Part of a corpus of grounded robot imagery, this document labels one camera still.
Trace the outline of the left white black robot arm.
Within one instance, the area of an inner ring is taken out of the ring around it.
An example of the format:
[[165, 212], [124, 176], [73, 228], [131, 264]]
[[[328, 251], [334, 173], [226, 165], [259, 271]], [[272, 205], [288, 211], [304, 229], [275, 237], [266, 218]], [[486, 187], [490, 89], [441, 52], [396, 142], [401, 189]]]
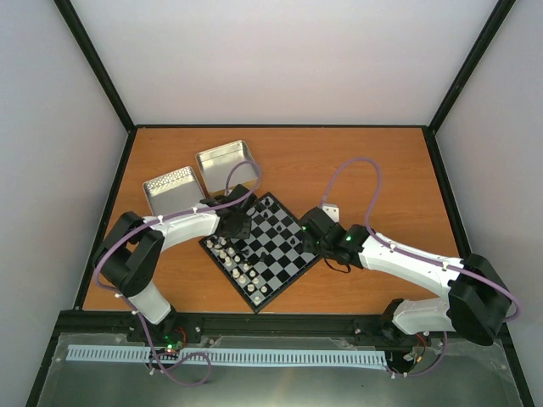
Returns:
[[94, 276], [105, 278], [106, 288], [147, 320], [150, 335], [167, 341], [175, 335], [176, 319], [171, 315], [173, 307], [153, 282], [160, 255], [196, 237], [248, 237], [247, 212], [255, 200], [252, 191], [238, 184], [225, 197], [205, 198], [170, 215], [142, 217], [125, 212], [94, 254]]

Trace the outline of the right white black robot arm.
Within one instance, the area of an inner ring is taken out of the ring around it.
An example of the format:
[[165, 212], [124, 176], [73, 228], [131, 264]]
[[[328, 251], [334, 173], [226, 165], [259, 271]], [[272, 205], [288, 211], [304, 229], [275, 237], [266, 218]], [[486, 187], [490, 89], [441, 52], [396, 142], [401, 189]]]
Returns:
[[338, 212], [337, 208], [315, 207], [301, 218], [307, 253], [334, 261], [345, 272], [375, 270], [434, 294], [426, 300], [392, 301], [382, 317], [393, 329], [406, 335], [455, 332], [482, 346], [494, 342], [513, 301], [485, 257], [444, 257], [398, 243], [365, 226], [344, 229]]

